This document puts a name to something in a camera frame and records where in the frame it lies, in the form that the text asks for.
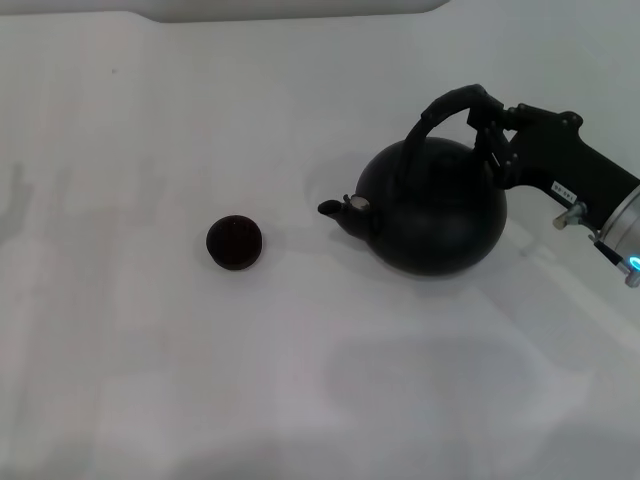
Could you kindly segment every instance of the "black kettle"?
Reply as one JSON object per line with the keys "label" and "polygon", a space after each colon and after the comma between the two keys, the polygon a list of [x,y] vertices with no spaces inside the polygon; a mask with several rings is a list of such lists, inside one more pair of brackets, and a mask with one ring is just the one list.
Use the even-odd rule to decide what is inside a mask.
{"label": "black kettle", "polygon": [[427,135],[488,98],[471,86],[436,100],[404,141],[369,163],[354,195],[326,201],[318,211],[406,272],[446,275],[476,264],[504,230],[504,190],[477,150]]}

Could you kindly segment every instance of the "kettle handle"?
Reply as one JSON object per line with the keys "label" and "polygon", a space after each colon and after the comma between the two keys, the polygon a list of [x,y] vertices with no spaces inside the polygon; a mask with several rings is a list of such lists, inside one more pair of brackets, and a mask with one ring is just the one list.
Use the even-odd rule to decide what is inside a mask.
{"label": "kettle handle", "polygon": [[420,116],[420,121],[411,130],[404,141],[402,152],[395,168],[397,185],[403,185],[416,153],[427,135],[435,127],[456,113],[470,108],[503,111],[504,105],[490,96],[480,85],[469,85],[452,90],[435,100]]}

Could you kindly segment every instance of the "white table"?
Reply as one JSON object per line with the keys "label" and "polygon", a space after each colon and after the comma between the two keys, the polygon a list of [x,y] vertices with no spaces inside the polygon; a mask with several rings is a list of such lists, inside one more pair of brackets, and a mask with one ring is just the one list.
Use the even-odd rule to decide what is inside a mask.
{"label": "white table", "polygon": [[[628,37],[515,3],[0,19],[0,478],[640,478],[639,293],[552,200],[510,192],[441,281],[315,211],[470,83],[640,174]],[[242,273],[204,249],[232,213],[265,235]]]}

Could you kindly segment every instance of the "black round lid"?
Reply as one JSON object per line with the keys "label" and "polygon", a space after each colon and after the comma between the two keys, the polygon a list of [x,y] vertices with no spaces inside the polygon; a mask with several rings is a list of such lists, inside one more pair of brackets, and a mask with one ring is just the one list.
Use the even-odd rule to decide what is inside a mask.
{"label": "black round lid", "polygon": [[243,270],[253,265],[260,256],[262,233],[258,225],[247,217],[224,217],[209,230],[207,250],[222,268]]}

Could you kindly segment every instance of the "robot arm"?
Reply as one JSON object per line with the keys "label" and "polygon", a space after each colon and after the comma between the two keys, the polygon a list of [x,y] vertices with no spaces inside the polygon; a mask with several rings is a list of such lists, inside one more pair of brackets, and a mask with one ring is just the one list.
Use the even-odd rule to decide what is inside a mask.
{"label": "robot arm", "polygon": [[[595,247],[625,273],[627,285],[640,286],[640,180],[580,139],[579,115],[495,105],[491,99],[472,106],[468,123],[478,132],[476,149],[496,185],[545,192],[567,208],[554,220],[556,228],[589,228]],[[504,130],[516,131],[511,141]]]}

